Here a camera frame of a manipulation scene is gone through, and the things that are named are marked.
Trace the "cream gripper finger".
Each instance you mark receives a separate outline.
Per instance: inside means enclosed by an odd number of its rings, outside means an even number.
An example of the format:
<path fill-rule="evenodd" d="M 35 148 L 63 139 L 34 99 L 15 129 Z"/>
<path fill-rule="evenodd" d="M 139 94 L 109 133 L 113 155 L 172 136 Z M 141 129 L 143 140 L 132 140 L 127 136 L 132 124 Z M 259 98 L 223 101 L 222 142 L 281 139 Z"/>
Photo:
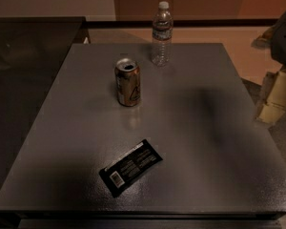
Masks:
<path fill-rule="evenodd" d="M 256 103 L 255 119 L 275 124 L 286 113 L 286 66 L 276 73 L 266 73 L 259 99 Z"/>

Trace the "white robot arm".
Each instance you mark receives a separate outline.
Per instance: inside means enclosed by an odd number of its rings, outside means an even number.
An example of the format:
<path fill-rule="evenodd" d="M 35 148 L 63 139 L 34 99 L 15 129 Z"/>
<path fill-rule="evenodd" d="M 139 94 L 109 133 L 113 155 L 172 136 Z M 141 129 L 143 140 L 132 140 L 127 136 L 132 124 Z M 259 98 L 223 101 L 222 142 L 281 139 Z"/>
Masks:
<path fill-rule="evenodd" d="M 255 119 L 275 124 L 286 113 L 286 11 L 253 45 L 269 48 L 272 59 L 282 65 L 276 73 L 266 73 L 256 104 Z"/>

